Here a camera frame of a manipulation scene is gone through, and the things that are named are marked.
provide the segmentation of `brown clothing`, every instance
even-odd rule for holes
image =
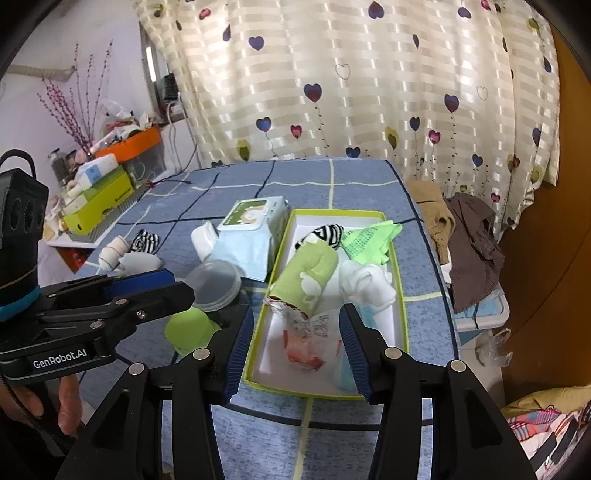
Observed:
[[[447,203],[456,218],[449,251],[453,310],[458,313],[495,288],[505,256],[492,235],[495,213],[486,203],[466,193],[456,193]]]
[[[440,265],[449,262],[447,242],[453,233],[456,221],[447,208],[439,186],[428,180],[409,180],[406,183],[413,200],[418,204],[425,220],[427,232],[433,241]]]

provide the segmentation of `yellow box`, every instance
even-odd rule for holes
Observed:
[[[64,217],[64,222],[69,230],[80,235],[91,232],[113,208],[116,208],[134,192],[129,177],[122,167],[117,167],[105,179],[111,179],[111,175],[114,178],[88,200],[80,210]]]

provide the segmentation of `lime green cloth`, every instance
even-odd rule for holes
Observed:
[[[269,288],[267,302],[295,307],[306,317],[314,308],[339,264],[339,254],[324,240],[309,234]]]
[[[402,225],[392,220],[367,228],[344,232],[340,246],[351,260],[362,265],[383,265],[388,261],[390,242],[402,231]]]

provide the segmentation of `green plastic cup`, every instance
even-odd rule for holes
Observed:
[[[164,336],[179,355],[185,356],[197,348],[206,347],[214,333],[221,330],[205,312],[191,307],[170,317]]]

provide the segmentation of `clear plastic bag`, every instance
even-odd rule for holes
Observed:
[[[492,330],[481,334],[476,341],[476,357],[485,367],[507,367],[513,358],[513,352],[505,353],[502,345],[511,336],[511,330],[502,329],[496,335]]]

